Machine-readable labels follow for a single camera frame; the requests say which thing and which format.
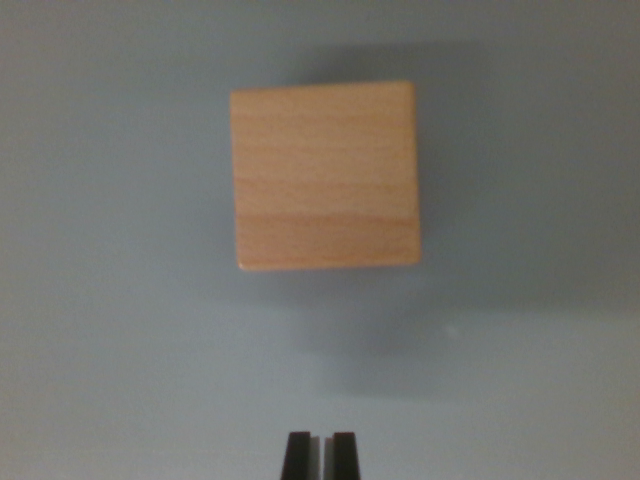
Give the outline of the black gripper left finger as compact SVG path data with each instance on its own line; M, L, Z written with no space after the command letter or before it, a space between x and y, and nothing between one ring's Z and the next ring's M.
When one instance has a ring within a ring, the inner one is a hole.
M281 480L318 480L320 443L309 431L290 432L281 469Z

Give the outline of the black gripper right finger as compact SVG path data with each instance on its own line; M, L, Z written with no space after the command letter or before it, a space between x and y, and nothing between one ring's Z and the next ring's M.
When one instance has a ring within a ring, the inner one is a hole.
M325 480L360 480L360 466L354 432L335 432L325 439Z

